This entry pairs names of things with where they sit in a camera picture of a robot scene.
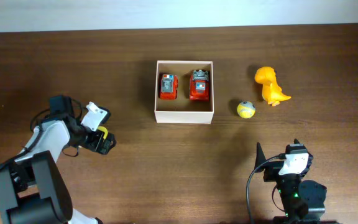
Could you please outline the yellow wooden rattle drum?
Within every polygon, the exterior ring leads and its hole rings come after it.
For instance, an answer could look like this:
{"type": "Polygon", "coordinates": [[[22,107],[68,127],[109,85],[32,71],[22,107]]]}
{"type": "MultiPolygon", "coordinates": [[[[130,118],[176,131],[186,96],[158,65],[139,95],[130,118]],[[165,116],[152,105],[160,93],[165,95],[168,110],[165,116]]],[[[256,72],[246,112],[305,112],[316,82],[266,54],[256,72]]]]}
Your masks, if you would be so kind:
{"type": "Polygon", "coordinates": [[[98,130],[103,132],[103,139],[106,139],[108,136],[108,130],[104,126],[98,126],[98,130]]]}

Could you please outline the red toy fire truck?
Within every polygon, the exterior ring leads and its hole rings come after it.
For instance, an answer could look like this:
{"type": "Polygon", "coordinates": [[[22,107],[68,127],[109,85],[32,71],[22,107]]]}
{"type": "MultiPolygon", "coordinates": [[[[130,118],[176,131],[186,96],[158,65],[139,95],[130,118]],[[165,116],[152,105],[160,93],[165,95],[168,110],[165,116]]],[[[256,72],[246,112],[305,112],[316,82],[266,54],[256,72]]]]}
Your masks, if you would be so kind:
{"type": "Polygon", "coordinates": [[[207,70],[193,70],[190,77],[191,100],[209,100],[209,72],[207,70]]]}

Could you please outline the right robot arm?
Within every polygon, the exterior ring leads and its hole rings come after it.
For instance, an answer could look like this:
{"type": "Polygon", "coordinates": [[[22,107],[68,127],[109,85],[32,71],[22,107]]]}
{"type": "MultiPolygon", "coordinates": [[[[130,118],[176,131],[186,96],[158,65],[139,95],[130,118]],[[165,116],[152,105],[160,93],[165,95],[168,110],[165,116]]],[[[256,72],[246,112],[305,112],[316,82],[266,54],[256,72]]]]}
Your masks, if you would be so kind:
{"type": "Polygon", "coordinates": [[[283,205],[283,217],[274,217],[274,223],[321,223],[326,209],[327,188],[303,178],[310,170],[313,155],[297,139],[285,148],[278,160],[265,158],[262,146],[256,146],[255,168],[264,173],[264,182],[275,182],[283,205]]]}

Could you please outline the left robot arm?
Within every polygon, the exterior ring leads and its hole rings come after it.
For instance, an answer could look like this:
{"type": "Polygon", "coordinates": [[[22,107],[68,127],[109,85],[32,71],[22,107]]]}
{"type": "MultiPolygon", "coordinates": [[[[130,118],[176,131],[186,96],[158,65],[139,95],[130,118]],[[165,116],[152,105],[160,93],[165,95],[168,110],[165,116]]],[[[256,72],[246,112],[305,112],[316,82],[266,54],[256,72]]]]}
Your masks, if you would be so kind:
{"type": "Polygon", "coordinates": [[[18,155],[0,164],[0,215],[3,223],[94,223],[74,209],[57,167],[64,150],[83,148],[106,155],[116,140],[103,125],[111,113],[69,96],[54,96],[30,122],[32,137],[18,155]]]}

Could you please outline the small red toy car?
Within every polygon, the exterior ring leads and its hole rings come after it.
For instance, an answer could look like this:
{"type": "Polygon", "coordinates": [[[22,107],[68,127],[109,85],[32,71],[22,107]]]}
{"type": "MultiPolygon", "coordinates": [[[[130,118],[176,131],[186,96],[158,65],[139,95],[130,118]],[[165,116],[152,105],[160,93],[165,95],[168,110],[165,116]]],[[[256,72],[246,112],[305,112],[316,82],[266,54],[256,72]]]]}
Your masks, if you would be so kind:
{"type": "Polygon", "coordinates": [[[160,79],[160,99],[175,100],[177,98],[177,88],[177,76],[173,74],[163,74],[160,79]]]}

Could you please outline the orange toy dinosaur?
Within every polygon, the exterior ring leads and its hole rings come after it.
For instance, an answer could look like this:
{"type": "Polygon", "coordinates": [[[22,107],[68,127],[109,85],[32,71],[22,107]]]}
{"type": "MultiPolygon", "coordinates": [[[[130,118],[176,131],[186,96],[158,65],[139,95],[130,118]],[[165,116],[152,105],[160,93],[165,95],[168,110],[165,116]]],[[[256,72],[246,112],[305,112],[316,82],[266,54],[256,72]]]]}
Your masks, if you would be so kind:
{"type": "Polygon", "coordinates": [[[254,80],[262,85],[262,98],[271,106],[277,106],[282,101],[291,99],[285,95],[277,83],[277,74],[272,67],[260,67],[255,74],[254,80]]]}

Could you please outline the yellow grey ball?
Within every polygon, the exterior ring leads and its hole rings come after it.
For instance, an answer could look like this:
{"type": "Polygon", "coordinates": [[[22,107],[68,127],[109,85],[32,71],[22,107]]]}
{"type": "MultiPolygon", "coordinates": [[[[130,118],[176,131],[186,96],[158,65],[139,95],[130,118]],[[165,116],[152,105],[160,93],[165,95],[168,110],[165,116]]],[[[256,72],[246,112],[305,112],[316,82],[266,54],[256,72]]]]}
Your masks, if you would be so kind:
{"type": "Polygon", "coordinates": [[[241,118],[249,119],[255,115],[255,106],[249,101],[242,101],[237,106],[237,113],[241,118]]]}

